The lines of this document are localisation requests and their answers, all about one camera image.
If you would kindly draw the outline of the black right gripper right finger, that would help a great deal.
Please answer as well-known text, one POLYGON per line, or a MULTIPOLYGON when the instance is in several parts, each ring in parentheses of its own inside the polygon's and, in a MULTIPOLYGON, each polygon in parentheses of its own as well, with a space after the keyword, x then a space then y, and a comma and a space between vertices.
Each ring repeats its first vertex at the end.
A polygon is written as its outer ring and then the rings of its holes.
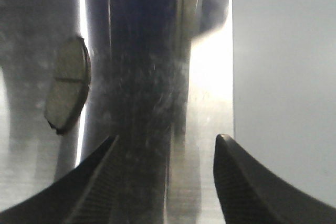
POLYGON ((227 134, 216 137, 214 183, 226 223, 335 223, 335 208, 293 187, 227 134))

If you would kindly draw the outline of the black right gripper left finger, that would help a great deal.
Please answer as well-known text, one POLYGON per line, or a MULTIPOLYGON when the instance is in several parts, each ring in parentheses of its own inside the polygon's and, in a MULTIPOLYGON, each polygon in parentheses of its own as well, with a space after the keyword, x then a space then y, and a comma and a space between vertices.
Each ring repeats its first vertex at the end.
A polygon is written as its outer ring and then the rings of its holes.
POLYGON ((1 223, 113 223, 120 175, 119 138, 108 137, 51 186, 1 212, 1 223))

